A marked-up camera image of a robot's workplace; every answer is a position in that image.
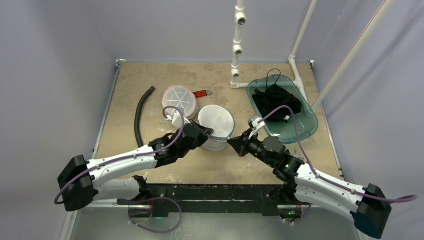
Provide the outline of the blue-trimmed white mesh laundry bag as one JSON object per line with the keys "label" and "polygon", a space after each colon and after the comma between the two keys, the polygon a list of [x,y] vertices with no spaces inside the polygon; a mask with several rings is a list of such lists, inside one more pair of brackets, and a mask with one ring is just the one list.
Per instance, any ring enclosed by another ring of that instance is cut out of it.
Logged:
{"label": "blue-trimmed white mesh laundry bag", "polygon": [[228,146],[227,140],[235,130],[235,120],[226,108],[206,105],[199,111],[197,120],[201,126],[213,129],[209,139],[202,145],[204,149],[217,152]]}

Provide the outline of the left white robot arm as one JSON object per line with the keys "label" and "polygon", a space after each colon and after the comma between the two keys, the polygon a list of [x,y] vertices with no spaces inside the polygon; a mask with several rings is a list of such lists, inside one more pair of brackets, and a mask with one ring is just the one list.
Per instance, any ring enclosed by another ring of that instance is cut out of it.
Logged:
{"label": "left white robot arm", "polygon": [[86,160],[83,155],[77,155],[57,178],[60,191],[54,203],[64,205],[67,212],[107,199],[129,200],[142,205],[149,199],[149,191],[143,187],[142,177],[118,178],[174,164],[189,151],[206,143],[213,132],[212,128],[190,122],[174,134],[168,133],[117,156]]}

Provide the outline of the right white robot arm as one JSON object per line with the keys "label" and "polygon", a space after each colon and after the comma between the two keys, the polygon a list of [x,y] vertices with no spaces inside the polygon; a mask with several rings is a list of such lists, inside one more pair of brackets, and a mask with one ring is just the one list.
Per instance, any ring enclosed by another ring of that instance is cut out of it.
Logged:
{"label": "right white robot arm", "polygon": [[382,238],[392,207],[380,187],[371,183],[364,187],[312,170],[309,163],[292,156],[277,137],[259,140],[250,133],[247,130],[227,142],[240,157],[250,154],[272,168],[287,185],[280,191],[284,202],[319,206],[348,219],[363,234]]}

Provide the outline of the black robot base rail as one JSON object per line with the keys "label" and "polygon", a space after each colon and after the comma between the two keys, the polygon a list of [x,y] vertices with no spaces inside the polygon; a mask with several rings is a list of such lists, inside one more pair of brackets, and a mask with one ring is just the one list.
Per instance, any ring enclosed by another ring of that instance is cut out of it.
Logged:
{"label": "black robot base rail", "polygon": [[299,202],[288,185],[169,184],[147,183],[135,176],[135,197],[117,200],[118,205],[144,206],[154,218],[170,213],[261,214],[287,221],[299,220],[309,205]]}

